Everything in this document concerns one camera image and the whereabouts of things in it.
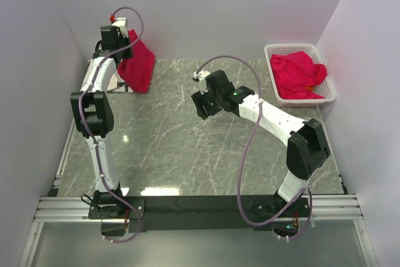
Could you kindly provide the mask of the red t-shirt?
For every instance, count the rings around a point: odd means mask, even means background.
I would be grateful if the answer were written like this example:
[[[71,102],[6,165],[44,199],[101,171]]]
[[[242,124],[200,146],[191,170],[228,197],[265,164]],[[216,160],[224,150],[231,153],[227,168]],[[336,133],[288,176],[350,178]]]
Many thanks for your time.
[[[147,93],[156,56],[141,40],[132,46],[131,52],[132,57],[128,58],[128,49],[122,51],[122,61],[117,67],[117,73],[135,93]]]

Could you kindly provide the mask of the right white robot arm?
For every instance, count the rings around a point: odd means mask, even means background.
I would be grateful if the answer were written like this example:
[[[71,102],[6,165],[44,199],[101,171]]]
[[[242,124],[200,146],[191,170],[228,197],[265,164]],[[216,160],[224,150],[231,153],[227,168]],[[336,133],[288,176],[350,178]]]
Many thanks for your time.
[[[200,118],[224,110],[252,121],[285,145],[288,172],[274,196],[274,209],[289,216],[309,179],[331,155],[322,124],[314,118],[306,121],[285,113],[246,86],[235,87],[222,70],[201,71],[192,78],[199,83],[199,91],[191,97]]]

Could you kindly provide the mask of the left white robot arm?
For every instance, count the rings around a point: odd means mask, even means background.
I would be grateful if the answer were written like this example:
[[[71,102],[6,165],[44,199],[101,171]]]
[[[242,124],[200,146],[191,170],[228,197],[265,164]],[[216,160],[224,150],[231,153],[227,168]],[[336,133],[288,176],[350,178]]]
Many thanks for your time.
[[[133,56],[129,34],[125,25],[117,21],[101,27],[101,40],[97,42],[83,86],[71,94],[70,102],[76,129],[89,146],[95,174],[93,197],[82,195],[90,204],[91,217],[123,218],[129,216],[129,206],[122,200],[121,185],[114,169],[111,131],[114,115],[107,91],[119,63]]]

